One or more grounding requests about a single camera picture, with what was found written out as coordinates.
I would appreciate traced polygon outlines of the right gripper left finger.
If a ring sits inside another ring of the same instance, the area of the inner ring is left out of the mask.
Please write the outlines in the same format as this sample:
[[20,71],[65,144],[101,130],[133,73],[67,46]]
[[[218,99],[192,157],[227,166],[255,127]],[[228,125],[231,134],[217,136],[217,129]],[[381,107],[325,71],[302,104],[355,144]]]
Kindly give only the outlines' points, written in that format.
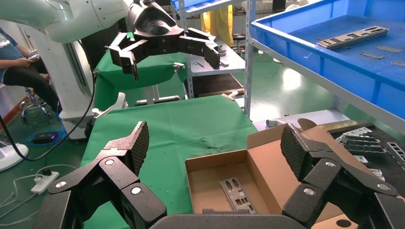
[[109,141],[93,161],[52,182],[33,227],[81,229],[109,202],[130,228],[150,228],[167,209],[139,178],[148,147],[148,125],[140,121],[129,136]]

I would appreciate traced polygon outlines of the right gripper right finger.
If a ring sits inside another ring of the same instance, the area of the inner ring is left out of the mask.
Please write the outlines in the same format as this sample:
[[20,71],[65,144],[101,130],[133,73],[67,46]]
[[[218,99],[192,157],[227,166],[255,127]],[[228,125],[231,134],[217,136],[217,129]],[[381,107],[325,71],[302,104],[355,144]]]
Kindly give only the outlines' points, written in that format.
[[326,143],[287,124],[281,153],[299,181],[282,214],[311,228],[326,204],[336,205],[361,229],[402,229],[405,202],[394,186],[344,162]]

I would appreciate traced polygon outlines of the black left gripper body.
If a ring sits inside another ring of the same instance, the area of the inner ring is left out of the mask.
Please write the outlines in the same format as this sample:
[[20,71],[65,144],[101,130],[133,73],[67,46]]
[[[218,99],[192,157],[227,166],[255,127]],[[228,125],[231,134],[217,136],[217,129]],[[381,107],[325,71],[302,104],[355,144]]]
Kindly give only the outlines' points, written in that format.
[[128,21],[135,41],[145,40],[141,47],[146,56],[181,51],[180,37],[184,29],[156,2],[133,1],[128,9]]

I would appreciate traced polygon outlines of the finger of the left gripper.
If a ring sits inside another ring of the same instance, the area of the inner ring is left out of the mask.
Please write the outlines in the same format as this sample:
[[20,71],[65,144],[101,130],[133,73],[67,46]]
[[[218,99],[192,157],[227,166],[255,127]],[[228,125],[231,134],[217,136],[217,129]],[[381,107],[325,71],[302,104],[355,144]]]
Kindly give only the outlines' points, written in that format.
[[137,64],[148,57],[146,36],[133,34],[131,38],[127,33],[119,33],[109,45],[111,59],[114,65],[120,66],[124,74],[131,74],[134,81],[139,81]]
[[179,36],[179,52],[201,56],[213,69],[219,69],[220,54],[213,35],[188,28],[184,35]]

